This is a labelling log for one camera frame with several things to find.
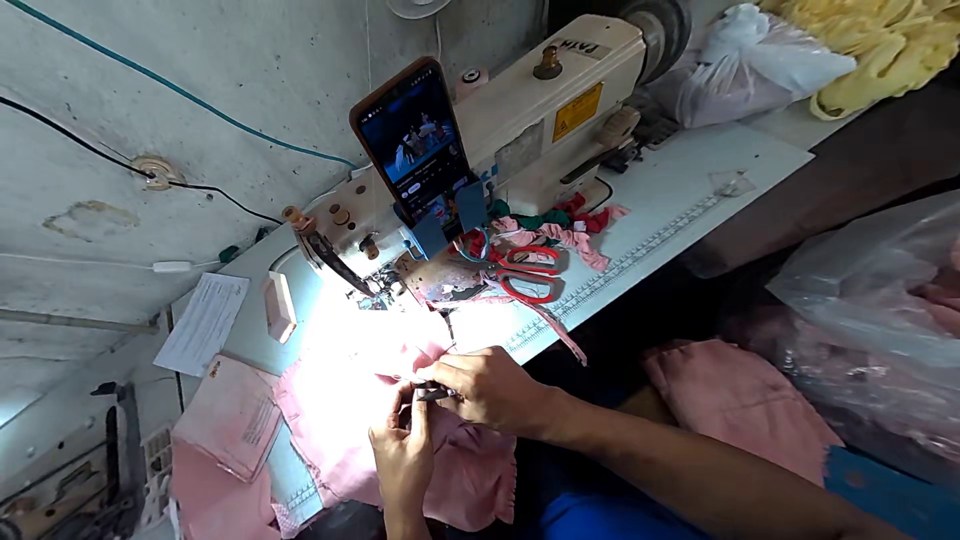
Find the smartphone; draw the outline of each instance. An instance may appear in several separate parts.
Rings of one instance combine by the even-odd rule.
[[[436,217],[447,241],[463,233],[454,204],[470,166],[444,71],[421,58],[350,111],[350,126],[411,229]]]

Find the blue shirt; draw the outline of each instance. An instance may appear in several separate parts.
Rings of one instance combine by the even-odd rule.
[[[703,540],[694,526],[652,499],[563,493],[540,518],[543,540]]]

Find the person's right hand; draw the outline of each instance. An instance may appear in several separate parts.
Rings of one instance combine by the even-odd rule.
[[[563,394],[533,380],[502,347],[443,356],[417,377],[455,390],[458,396],[437,404],[464,420],[530,438],[555,417],[555,398]]]

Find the label on machine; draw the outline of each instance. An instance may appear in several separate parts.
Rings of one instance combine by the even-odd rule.
[[[583,55],[594,60],[603,60],[613,51],[610,47],[601,45],[600,43],[591,43],[590,41],[581,41],[579,39],[567,39],[566,37],[558,37],[550,41],[550,44],[559,49],[573,51],[578,55]]]
[[[558,110],[557,121],[553,128],[553,141],[557,142],[590,120],[600,106],[601,94],[603,94],[603,83],[597,83],[596,86]]]

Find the industrial sewing machine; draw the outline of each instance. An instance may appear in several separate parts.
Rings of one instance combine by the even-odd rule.
[[[595,185],[596,170],[611,153],[636,154],[631,133],[639,112],[624,101],[683,51],[688,17],[675,15],[686,25],[681,30],[651,12],[631,13],[634,24],[582,15],[458,103],[467,157],[485,194],[528,215],[578,191],[595,193],[596,202],[608,197],[609,189]],[[326,266],[373,296],[403,289],[393,269],[398,258],[422,258],[393,204],[369,167],[284,217],[315,271]]]

